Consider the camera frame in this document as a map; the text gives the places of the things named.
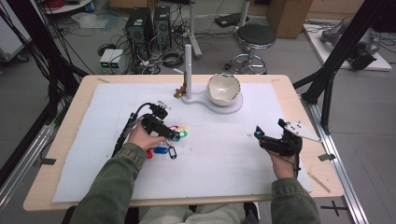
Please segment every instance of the metal stool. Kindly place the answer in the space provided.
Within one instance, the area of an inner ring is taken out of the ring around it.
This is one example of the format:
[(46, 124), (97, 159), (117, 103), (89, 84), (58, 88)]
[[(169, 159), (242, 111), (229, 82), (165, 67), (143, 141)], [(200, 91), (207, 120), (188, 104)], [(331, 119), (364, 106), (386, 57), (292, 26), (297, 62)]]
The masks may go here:
[(255, 49), (268, 49), (275, 44), (276, 34), (269, 26), (247, 24), (237, 31), (239, 43), (248, 49), (248, 53), (233, 58), (233, 69), (239, 74), (267, 74), (265, 62), (254, 55)]

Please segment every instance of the green sleeve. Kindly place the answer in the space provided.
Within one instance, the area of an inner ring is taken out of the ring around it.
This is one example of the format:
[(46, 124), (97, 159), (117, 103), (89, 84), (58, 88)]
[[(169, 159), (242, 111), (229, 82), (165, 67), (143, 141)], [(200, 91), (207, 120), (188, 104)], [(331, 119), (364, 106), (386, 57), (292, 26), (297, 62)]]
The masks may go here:
[(146, 157), (145, 151), (139, 146), (125, 144), (116, 156), (105, 163), (93, 180), (70, 223), (123, 223), (132, 198), (134, 181)]
[(273, 223), (320, 223), (317, 206), (296, 179), (273, 183), (271, 216)]

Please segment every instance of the hand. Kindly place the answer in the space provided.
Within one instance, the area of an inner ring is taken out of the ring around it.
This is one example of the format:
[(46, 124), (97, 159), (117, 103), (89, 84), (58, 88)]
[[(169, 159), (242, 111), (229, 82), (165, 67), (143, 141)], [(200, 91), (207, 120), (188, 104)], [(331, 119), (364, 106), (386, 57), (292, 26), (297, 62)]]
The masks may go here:
[(143, 125), (139, 122), (129, 133), (127, 142), (134, 143), (146, 151), (150, 147), (156, 145), (157, 143), (164, 142), (165, 140), (166, 139), (163, 136), (149, 135)]
[(277, 179), (294, 178), (294, 156), (280, 157), (278, 153), (266, 151), (273, 162), (274, 174)]

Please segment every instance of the person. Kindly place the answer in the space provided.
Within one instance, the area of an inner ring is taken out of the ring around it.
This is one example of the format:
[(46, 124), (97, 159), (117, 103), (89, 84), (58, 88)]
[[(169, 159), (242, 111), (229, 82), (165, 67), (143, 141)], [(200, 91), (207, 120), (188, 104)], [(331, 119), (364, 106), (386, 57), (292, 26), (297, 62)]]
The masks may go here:
[[(122, 149), (108, 160), (94, 179), (89, 192), (76, 207), (70, 223), (123, 223), (146, 151), (165, 141), (150, 136), (138, 123)], [(271, 157), (277, 180), (273, 183), (271, 214), (273, 223), (320, 223), (315, 202), (294, 178), (293, 157)], [(140, 223), (258, 223), (246, 218), (242, 203), (140, 208)]]

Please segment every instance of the wooden table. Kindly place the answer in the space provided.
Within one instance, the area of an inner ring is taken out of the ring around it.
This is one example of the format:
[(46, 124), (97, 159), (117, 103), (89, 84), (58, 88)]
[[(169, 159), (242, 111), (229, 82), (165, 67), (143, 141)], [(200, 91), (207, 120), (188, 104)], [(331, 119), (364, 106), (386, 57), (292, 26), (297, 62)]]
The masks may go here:
[[(211, 75), (192, 76), (193, 83), (207, 83)], [(290, 122), (301, 121), (311, 131), (314, 128), (307, 116), (298, 95), (288, 77), (282, 75), (241, 75), (236, 76), (241, 83), (271, 83), (277, 100), (283, 110), (285, 119)], [(84, 77), (78, 92), (64, 117), (64, 121), (49, 149), (47, 158), (56, 159), (54, 165), (43, 165), (31, 187), (23, 208), (27, 211), (45, 211), (67, 209), (75, 203), (53, 203), (52, 198), (61, 178), (61, 173), (67, 153), (76, 138), (78, 127), (90, 105), (95, 88), (99, 83), (180, 83), (183, 76), (88, 76)], [(318, 156), (324, 154), (320, 143), (304, 139), (301, 160), (308, 173), (314, 198), (340, 197), (344, 194), (343, 187), (329, 161), (320, 161)], [(131, 206), (150, 206), (162, 204), (199, 204), (199, 203), (229, 203), (269, 201), (271, 196), (237, 196), (220, 198), (177, 199), (171, 202), (144, 201)]]

